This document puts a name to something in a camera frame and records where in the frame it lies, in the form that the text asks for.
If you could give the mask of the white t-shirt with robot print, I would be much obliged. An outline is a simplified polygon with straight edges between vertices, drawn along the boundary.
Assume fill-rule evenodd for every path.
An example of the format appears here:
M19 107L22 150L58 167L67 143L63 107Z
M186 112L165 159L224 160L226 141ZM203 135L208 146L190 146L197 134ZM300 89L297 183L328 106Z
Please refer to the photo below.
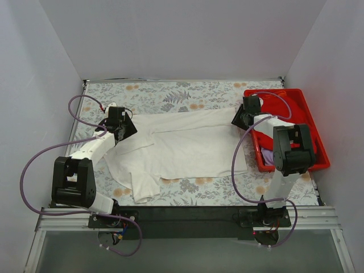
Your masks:
M216 178L231 174L240 140L231 124L235 108L138 114L137 133L119 142L104 159L112 178L132 190L136 203L160 193L161 180Z

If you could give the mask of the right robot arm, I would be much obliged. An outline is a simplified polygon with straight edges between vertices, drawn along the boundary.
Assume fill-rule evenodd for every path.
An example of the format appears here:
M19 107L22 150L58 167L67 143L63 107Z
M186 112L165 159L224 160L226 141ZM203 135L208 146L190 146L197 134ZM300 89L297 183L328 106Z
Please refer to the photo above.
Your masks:
M257 95L243 97L231 124L245 130L235 148L231 164L231 180L235 192L243 200L257 204L257 218L264 226L272 225L276 220L284 217L288 196L299 179L315 162L311 132L308 125L288 122L292 117L292 110L286 101L288 109L286 117L264 113L261 110L261 99ZM236 186L234 167L237 153L244 138L250 131L257 131L273 140L274 175L268 191L259 201L243 197Z

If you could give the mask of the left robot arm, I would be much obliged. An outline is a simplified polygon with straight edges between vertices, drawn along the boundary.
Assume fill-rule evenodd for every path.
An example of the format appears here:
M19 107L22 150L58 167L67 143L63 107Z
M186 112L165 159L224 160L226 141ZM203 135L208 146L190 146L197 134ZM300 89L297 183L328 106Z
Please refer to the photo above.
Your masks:
M94 139L68 157L58 157L53 168L52 201L102 213L102 222L110 228L120 223L121 214L113 208L112 198L97 191L94 167L116 144L137 133L127 112L125 107L110 104Z

